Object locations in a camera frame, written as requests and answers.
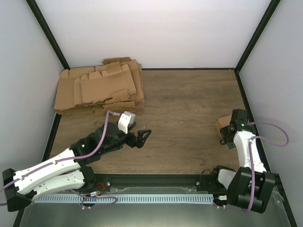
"stack of cardboard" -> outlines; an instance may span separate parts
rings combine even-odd
[[[60,74],[54,105],[57,113],[103,114],[144,108],[141,65],[129,57],[104,59],[102,63]]]

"black corner post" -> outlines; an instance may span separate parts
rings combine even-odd
[[[254,34],[252,35],[250,42],[248,43],[244,53],[242,54],[237,66],[236,71],[240,72],[243,65],[245,64],[246,60],[248,59],[252,49],[256,45],[258,39],[260,38],[264,28],[268,24],[271,16],[273,15],[274,11],[276,10],[277,6],[279,5],[279,2],[281,0],[271,0],[270,4],[268,5],[260,23],[258,24],[258,27],[256,28]]]
[[[35,0],[26,0],[28,6],[30,7],[30,9],[32,10],[35,18],[37,19],[40,27],[42,28],[46,38],[48,39],[49,43],[51,44],[53,50],[55,51],[59,61],[61,62],[62,66],[64,67],[64,69],[66,70],[70,70],[70,67],[55,39],[55,37],[53,36],[53,33],[51,31],[51,29],[49,28],[46,20],[44,19],[37,3]]]

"white wall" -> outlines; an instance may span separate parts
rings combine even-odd
[[[270,0],[37,0],[71,67],[235,67]]]
[[[62,66],[25,0],[0,0],[0,172],[42,160]],[[4,193],[0,203],[5,201]],[[0,207],[1,227],[17,212]]]
[[[256,121],[275,122],[290,144],[264,144],[269,164],[281,175],[298,226],[303,226],[303,1],[282,0],[240,72]],[[258,127],[260,134],[285,141],[282,133]]]

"small cardboard box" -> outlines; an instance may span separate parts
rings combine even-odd
[[[222,138],[222,136],[221,136],[221,133],[220,133],[220,129],[228,126],[231,122],[231,119],[232,119],[232,115],[228,115],[228,116],[225,116],[225,117],[221,117],[217,120],[215,126],[216,126],[216,129],[217,129],[221,138]]]

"wire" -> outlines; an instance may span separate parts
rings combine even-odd
[[[96,148],[95,148],[92,152],[90,152],[90,153],[87,154],[87,155],[78,156],[78,157],[66,157],[66,158],[61,158],[61,159],[59,159],[59,160],[56,160],[55,162],[58,163],[58,162],[63,162],[63,161],[67,161],[67,160],[72,160],[72,159],[73,159],[73,160],[84,159],[84,158],[88,158],[88,157],[94,155],[94,154],[98,151],[98,149],[101,147],[101,145],[102,145],[102,143],[103,143],[103,140],[104,140],[104,138],[105,138],[105,133],[106,133],[106,130],[107,130],[107,123],[108,123],[109,114],[117,115],[117,116],[120,116],[120,115],[121,115],[120,113],[112,112],[112,111],[110,111],[110,110],[107,111],[106,117],[105,117],[104,129],[103,129],[103,133],[102,133],[101,140],[100,140],[99,144],[96,146]],[[27,176],[29,176],[29,175],[31,175],[31,174],[33,174],[33,173],[35,173],[35,172],[37,172],[37,171],[39,171],[39,170],[45,168],[45,167],[48,167],[48,166],[50,166],[50,165],[53,165],[53,162],[46,163],[46,164],[44,164],[43,166],[40,166],[40,167],[38,167],[37,169],[34,169],[34,170],[32,170],[32,171],[30,171],[30,172],[24,174],[24,175],[22,176],[22,178],[25,178],[25,177],[27,177]],[[16,183],[16,182],[19,181],[19,180],[20,180],[20,178],[17,178],[16,180],[13,180],[13,181],[9,182],[8,184],[6,184],[5,186],[3,186],[3,188],[0,190],[0,193],[2,193],[6,188],[10,187],[11,185],[13,185],[14,183]],[[0,206],[6,206],[6,205],[7,205],[7,203],[0,203]]]
[[[87,209],[100,209],[100,208],[105,208],[105,207],[109,207],[109,206],[112,206],[114,205],[117,201],[118,201],[118,198],[117,197],[114,197],[114,196],[101,196],[101,197],[90,197],[90,196],[85,196],[85,195],[82,195],[78,192],[76,192],[75,190],[73,189],[70,189],[69,191],[71,191],[72,193],[75,193],[76,195],[80,196],[83,198],[82,202],[81,202],[81,207],[82,209],[84,210],[86,206],[84,206],[84,202],[86,200],[112,200],[114,199],[114,201],[112,203],[109,203],[109,204],[105,204],[103,206],[97,206],[97,207],[87,207]]]
[[[249,123],[250,125],[254,125],[256,124],[255,122],[251,122]],[[268,142],[271,145],[274,146],[278,146],[278,147],[285,147],[289,144],[289,136],[287,134],[287,132],[282,129],[280,126],[276,125],[276,124],[272,124],[272,123],[266,123],[266,122],[258,122],[258,124],[265,124],[265,125],[270,125],[270,126],[274,126],[276,128],[278,128],[279,130],[281,130],[284,135],[286,136],[286,143],[285,144],[279,144],[279,143],[274,143],[272,141],[270,141],[269,139],[262,137],[262,136],[253,136],[250,138],[249,142],[248,142],[248,149],[249,149],[249,153],[250,153],[250,166],[251,166],[251,192],[250,192],[250,203],[246,209],[246,212],[250,212],[251,208],[252,208],[252,204],[254,202],[254,196],[255,196],[255,184],[256,184],[256,179],[255,179],[255,168],[254,168],[254,161],[252,158],[252,141],[256,140],[256,139],[262,139],[265,140],[266,142]]]
[[[103,183],[101,183],[101,182],[97,182],[96,183],[96,185],[101,185],[102,186],[102,193],[101,193],[101,195],[104,193],[104,191],[105,191],[105,185],[103,184]]]
[[[212,171],[210,171],[210,169],[205,169],[202,171],[202,174],[205,173],[205,171],[209,171],[210,174],[212,173]]]

